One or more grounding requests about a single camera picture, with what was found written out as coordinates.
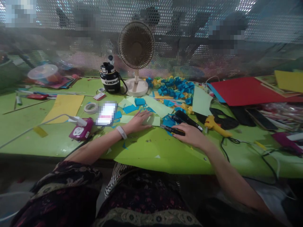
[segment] green table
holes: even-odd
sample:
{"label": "green table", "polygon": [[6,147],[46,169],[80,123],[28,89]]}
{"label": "green table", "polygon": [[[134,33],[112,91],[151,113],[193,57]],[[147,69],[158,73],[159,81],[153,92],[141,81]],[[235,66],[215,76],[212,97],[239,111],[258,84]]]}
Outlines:
{"label": "green table", "polygon": [[[61,91],[83,91],[86,95],[95,95],[97,89],[102,87],[100,80],[81,79],[68,90]],[[54,92],[48,88],[33,88],[31,90]],[[120,102],[124,97],[121,95],[110,95],[99,101],[103,103],[106,100]],[[0,144],[4,144],[25,130],[36,126],[42,122],[47,113],[51,110],[54,100],[38,104],[23,110],[15,111],[6,115],[2,113],[13,109],[15,101],[15,93],[4,94],[0,96],[0,124],[1,136]],[[22,99],[23,106],[36,103],[36,100]],[[88,102],[97,102],[93,97],[85,97],[78,111],[78,116],[82,118],[92,117],[95,115],[86,114],[83,111],[84,106]],[[225,108],[219,103],[214,102],[212,107],[224,111],[227,115],[233,117],[228,108]],[[0,154],[14,155],[36,155],[46,157],[66,157],[74,150],[79,143],[71,141],[68,137],[72,129],[75,127],[72,123],[50,124],[43,125],[42,128],[48,133],[48,136],[41,138],[34,131],[21,136],[6,147],[0,149]],[[235,130],[230,130],[233,137],[243,141],[254,142],[258,141],[268,148],[278,148],[270,133],[260,127],[238,126],[242,133],[237,133]],[[105,132],[113,130],[111,127],[106,127]],[[218,147],[222,137],[214,132],[209,131],[210,138]],[[124,141],[121,140],[111,147],[112,151],[104,154],[102,159],[114,159],[117,162],[138,166],[150,170],[164,171],[174,174],[213,174],[214,171],[203,152],[191,148],[189,145],[178,141],[169,136],[164,129],[154,127],[153,129],[135,133],[131,138],[125,141],[126,149],[123,148]],[[262,161],[259,154],[248,144],[234,144],[226,140],[224,148],[229,155],[231,164],[244,176],[272,176],[268,166]],[[303,177],[303,160],[289,155],[284,152],[274,152],[273,155],[280,160],[281,170],[280,176],[287,178]],[[267,156],[266,160],[276,170],[276,160]]]}

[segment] person's left hand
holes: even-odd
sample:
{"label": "person's left hand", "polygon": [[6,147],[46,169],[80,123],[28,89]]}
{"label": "person's left hand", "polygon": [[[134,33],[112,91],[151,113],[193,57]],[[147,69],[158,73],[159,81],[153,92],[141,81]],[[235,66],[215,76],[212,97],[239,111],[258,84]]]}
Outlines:
{"label": "person's left hand", "polygon": [[139,132],[144,129],[151,128],[152,125],[142,125],[142,123],[151,115],[152,113],[146,110],[136,113],[136,115],[126,125],[122,126],[124,132],[128,135],[130,133]]}

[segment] wristband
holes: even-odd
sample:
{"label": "wristband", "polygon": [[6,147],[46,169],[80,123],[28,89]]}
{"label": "wristband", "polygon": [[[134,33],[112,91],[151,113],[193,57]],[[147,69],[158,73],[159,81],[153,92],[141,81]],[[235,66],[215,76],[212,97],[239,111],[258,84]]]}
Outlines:
{"label": "wristband", "polygon": [[121,128],[121,126],[118,126],[116,129],[118,129],[118,131],[121,134],[122,138],[126,140],[127,139],[127,135],[124,132],[123,128]]}

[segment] person's hand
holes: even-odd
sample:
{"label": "person's hand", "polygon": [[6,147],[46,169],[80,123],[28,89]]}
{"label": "person's hand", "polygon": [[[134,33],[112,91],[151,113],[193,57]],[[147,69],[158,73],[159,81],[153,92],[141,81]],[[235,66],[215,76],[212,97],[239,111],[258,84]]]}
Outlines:
{"label": "person's hand", "polygon": [[180,129],[185,132],[185,136],[173,134],[173,137],[177,138],[178,140],[189,143],[194,147],[203,150],[204,152],[215,149],[215,145],[194,126],[181,123],[179,125],[172,126],[172,128]]}
{"label": "person's hand", "polygon": [[142,125],[142,123],[151,115],[152,113],[146,110],[136,113],[136,115],[126,125],[122,126],[124,132],[128,135],[130,133],[151,128],[152,125]]}

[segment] tape roll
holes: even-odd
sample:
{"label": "tape roll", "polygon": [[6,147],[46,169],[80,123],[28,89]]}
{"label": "tape roll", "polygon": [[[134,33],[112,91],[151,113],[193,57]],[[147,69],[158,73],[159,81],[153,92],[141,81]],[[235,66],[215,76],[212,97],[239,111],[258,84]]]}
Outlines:
{"label": "tape roll", "polygon": [[84,111],[87,114],[95,114],[97,112],[97,104],[94,102],[86,104],[84,107]]}
{"label": "tape roll", "polygon": [[99,93],[100,92],[105,92],[105,88],[100,88],[98,91],[99,91]]}

